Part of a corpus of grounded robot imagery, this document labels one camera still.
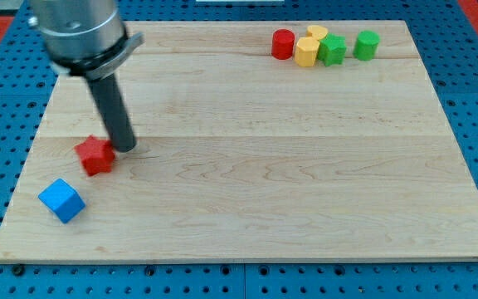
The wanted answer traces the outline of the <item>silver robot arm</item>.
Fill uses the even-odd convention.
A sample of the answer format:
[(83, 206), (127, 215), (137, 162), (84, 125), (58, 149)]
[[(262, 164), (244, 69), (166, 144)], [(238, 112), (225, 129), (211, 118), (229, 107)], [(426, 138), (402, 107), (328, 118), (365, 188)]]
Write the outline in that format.
[(143, 45), (130, 36), (115, 0), (30, 0), (29, 25), (43, 37), (56, 69), (98, 81), (113, 74)]

